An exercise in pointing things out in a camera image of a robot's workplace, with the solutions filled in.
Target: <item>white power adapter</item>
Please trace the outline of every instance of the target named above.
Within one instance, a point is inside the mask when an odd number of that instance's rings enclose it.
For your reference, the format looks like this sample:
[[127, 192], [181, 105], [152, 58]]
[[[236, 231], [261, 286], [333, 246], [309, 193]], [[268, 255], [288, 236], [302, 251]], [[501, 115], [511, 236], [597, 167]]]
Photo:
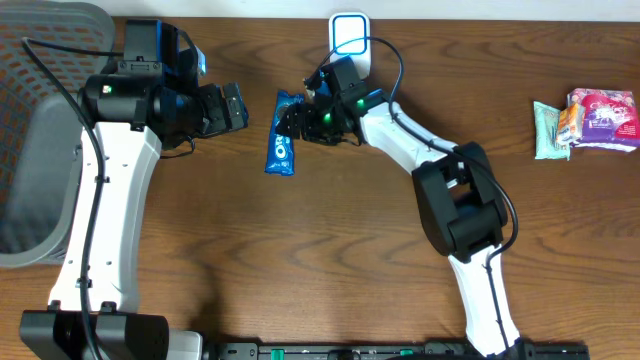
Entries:
[[360, 79], [369, 76], [371, 70], [371, 40], [349, 40], [371, 36], [369, 18], [359, 12], [337, 13], [329, 18], [329, 50], [338, 49], [331, 55], [331, 62], [351, 56]]

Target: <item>green snack package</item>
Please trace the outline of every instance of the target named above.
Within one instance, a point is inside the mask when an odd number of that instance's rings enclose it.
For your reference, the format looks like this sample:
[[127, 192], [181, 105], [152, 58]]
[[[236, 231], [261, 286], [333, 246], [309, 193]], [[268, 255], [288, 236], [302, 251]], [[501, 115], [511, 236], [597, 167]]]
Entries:
[[533, 113], [536, 119], [536, 160], [564, 159], [569, 160], [569, 145], [556, 143], [560, 110], [543, 103], [533, 102]]

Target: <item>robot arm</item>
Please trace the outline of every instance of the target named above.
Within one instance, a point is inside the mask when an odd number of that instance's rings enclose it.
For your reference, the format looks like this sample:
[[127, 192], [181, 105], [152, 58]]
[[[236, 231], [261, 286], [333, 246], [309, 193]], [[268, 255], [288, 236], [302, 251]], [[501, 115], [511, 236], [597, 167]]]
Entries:
[[[502, 242], [502, 227], [507, 221], [504, 204], [477, 169], [435, 149], [456, 152], [490, 169], [482, 148], [475, 143], [457, 146], [435, 136], [394, 103], [396, 119], [429, 144], [414, 137], [392, 119], [385, 94], [379, 90], [367, 93], [349, 57], [328, 64], [321, 71], [322, 76], [314, 74], [306, 81], [314, 104], [290, 107], [276, 131], [324, 145], [338, 144], [345, 133], [352, 132], [359, 142], [382, 150], [410, 173], [427, 238], [441, 255], [448, 257], [456, 275], [469, 341], [483, 356], [504, 352], [505, 338], [507, 347], [513, 346], [520, 335], [509, 314], [500, 255], [492, 261], [491, 275], [504, 336], [485, 269], [487, 257]], [[470, 191], [453, 199], [449, 189], [467, 183]]]
[[[423, 138], [434, 141], [439, 147], [453, 150], [457, 145], [433, 135], [409, 118], [397, 103], [394, 112], [404, 124], [412, 127], [414, 132], [420, 132]], [[411, 134], [402, 129], [391, 119], [387, 103], [382, 103], [370, 109], [361, 117], [360, 125], [364, 140], [371, 146], [382, 150], [397, 162], [407, 172], [412, 173], [424, 163], [435, 163], [447, 157], [435, 149], [430, 148]], [[447, 183], [451, 188], [456, 180]], [[448, 259], [458, 280], [458, 287], [462, 296], [467, 316], [467, 337], [471, 344], [484, 356], [499, 354], [505, 350], [502, 333], [498, 323], [489, 278], [485, 269], [486, 259], [494, 251], [493, 246], [487, 246], [471, 255], [470, 261], [462, 262], [454, 255]], [[501, 319], [506, 332], [509, 346], [520, 337], [516, 329], [507, 304], [507, 296], [502, 280], [500, 257], [497, 255], [492, 261], [492, 275], [495, 283], [496, 295], [500, 308]]]
[[[189, 43], [180, 50], [179, 37]], [[198, 86], [204, 56], [181, 30], [156, 20], [129, 20], [124, 58], [112, 73], [93, 75], [78, 94], [104, 154], [97, 159], [82, 133], [83, 170], [71, 239], [46, 311], [23, 313], [20, 336], [42, 359], [83, 358], [80, 268], [104, 161], [88, 263], [90, 326], [108, 358], [200, 360], [202, 337], [170, 331], [162, 316], [136, 314], [138, 243], [147, 189], [163, 149], [184, 141], [240, 130], [248, 113], [238, 85]]]

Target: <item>wooden table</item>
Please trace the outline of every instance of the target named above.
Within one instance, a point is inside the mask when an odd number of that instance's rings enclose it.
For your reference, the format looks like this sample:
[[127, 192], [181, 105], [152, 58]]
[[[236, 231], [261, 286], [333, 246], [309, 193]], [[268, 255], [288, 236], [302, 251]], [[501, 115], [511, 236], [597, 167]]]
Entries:
[[[124, 20], [115, 21], [121, 46]], [[207, 55], [207, 82], [240, 84], [251, 118], [248, 129], [158, 163], [140, 239], [140, 312], [264, 342], [463, 337], [453, 272], [425, 238], [400, 166], [369, 147], [297, 142], [294, 177], [263, 173], [276, 91], [303, 91], [327, 52], [326, 21], [167, 21]], [[640, 152], [534, 161], [532, 102], [563, 107], [576, 87], [640, 93], [640, 25], [371, 27], [404, 55], [403, 109], [446, 139], [484, 146], [516, 204], [520, 237], [503, 264], [522, 335], [584, 341], [592, 359], [639, 358]], [[397, 70], [374, 46], [372, 83], [390, 89]], [[0, 271], [2, 358], [33, 356], [20, 316], [45, 308], [58, 271]]]

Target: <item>oreo package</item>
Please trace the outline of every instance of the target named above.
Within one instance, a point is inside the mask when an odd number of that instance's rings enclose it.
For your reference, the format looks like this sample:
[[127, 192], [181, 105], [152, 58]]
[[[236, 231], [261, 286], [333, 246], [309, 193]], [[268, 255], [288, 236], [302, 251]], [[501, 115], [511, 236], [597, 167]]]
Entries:
[[280, 118], [291, 104], [302, 102], [304, 102], [304, 95], [302, 94], [289, 95], [289, 93], [284, 90], [278, 91], [276, 110], [273, 113], [271, 131], [269, 132], [267, 165], [264, 167], [264, 172], [267, 174], [278, 174], [282, 176], [292, 176], [295, 174], [293, 168], [293, 161], [295, 159], [293, 140], [288, 136], [276, 134], [276, 125], [278, 125]]

